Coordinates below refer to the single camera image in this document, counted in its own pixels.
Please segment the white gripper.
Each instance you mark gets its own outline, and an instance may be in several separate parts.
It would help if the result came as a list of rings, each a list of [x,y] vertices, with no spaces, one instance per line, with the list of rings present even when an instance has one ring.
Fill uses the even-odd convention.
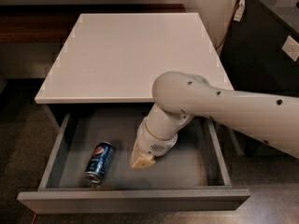
[[[171,139],[161,140],[154,137],[142,123],[136,135],[136,143],[130,158],[130,165],[133,169],[149,168],[156,163],[155,157],[165,155],[177,142],[178,136]]]

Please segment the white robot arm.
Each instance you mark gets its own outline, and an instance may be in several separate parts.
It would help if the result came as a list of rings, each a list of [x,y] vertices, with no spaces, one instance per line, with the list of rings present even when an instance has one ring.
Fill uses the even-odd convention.
[[[231,91],[211,86],[204,77],[167,72],[152,85],[154,106],[136,134],[130,165],[145,169],[177,142],[178,131],[198,116],[299,158],[299,99]]]

